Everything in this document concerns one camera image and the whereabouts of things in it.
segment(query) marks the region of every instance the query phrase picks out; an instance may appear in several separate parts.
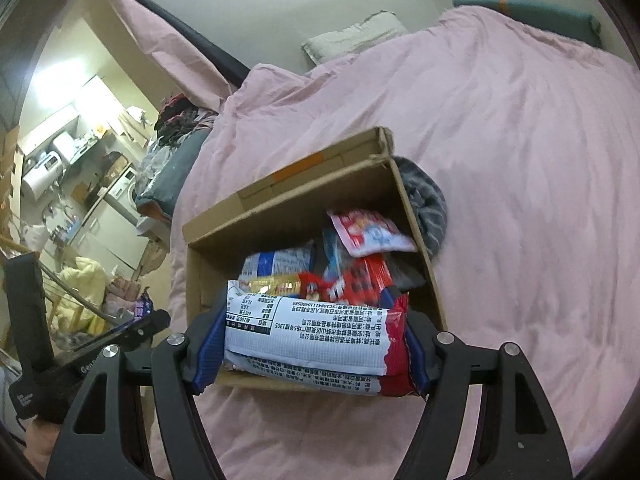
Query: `white washing machine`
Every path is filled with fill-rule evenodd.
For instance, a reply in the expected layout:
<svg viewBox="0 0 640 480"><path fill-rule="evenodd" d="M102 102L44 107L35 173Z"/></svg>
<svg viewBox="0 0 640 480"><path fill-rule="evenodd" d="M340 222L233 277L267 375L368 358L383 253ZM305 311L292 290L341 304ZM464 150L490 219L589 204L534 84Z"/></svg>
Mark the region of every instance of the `white washing machine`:
<svg viewBox="0 0 640 480"><path fill-rule="evenodd" d="M116 183L113 184L107 196L104 197L107 204L133 225L137 225L142 220L142 216L136 210L136 204L133 202L136 175L136 170L133 167L127 168Z"/></svg>

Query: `person's hand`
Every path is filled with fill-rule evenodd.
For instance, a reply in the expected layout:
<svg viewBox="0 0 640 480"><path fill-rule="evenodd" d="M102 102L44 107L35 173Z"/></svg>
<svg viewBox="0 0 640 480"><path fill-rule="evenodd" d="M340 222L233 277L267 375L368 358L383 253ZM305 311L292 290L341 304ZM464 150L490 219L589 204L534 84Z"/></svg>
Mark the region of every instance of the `person's hand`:
<svg viewBox="0 0 640 480"><path fill-rule="evenodd" d="M37 417L27 426L27 435L24 438L27 447L24 450L24 456L42 476L47 472L49 459L59 433L59 425L45 422Z"/></svg>

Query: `bright light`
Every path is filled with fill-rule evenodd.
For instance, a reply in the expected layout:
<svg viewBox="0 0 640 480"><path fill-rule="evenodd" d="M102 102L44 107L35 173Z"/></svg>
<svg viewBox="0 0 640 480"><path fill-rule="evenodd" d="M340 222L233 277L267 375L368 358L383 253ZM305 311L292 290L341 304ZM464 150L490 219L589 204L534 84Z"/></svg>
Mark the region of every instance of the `bright light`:
<svg viewBox="0 0 640 480"><path fill-rule="evenodd" d="M69 59L40 70L33 75L38 101L43 108L59 109L68 105L89 79L80 59Z"/></svg>

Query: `metal screw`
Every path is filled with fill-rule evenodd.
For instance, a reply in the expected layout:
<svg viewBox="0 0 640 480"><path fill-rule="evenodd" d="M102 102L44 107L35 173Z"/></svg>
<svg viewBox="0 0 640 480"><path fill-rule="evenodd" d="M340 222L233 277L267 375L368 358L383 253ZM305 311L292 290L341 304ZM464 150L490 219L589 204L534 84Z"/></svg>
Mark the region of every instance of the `metal screw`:
<svg viewBox="0 0 640 480"><path fill-rule="evenodd" d="M516 343L507 343L504 346L504 351L509 355L518 355L520 353L520 347Z"/></svg>
<svg viewBox="0 0 640 480"><path fill-rule="evenodd" d="M113 357L117 353L118 353L118 345L109 345L109 346L105 346L102 349L102 355L104 355L105 357Z"/></svg>
<svg viewBox="0 0 640 480"><path fill-rule="evenodd" d="M167 337L166 341L171 346L178 346L184 342L184 334L181 332L176 332L175 334L171 334L169 337Z"/></svg>
<svg viewBox="0 0 640 480"><path fill-rule="evenodd" d="M454 335L451 332L440 332L436 338L438 339L438 341L440 341L443 345L450 345L451 343L453 343L456 338L454 337Z"/></svg>

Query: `pink snack package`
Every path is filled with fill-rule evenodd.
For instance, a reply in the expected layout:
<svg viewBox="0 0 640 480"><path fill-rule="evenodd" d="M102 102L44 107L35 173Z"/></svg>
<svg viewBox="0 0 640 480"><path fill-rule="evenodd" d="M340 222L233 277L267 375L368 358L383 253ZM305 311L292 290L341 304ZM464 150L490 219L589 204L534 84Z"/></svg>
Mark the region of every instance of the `pink snack package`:
<svg viewBox="0 0 640 480"><path fill-rule="evenodd" d="M341 214L329 213L329 218L354 258L393 251L415 253L418 250L414 241L403 235L396 224L375 211L352 209Z"/></svg>

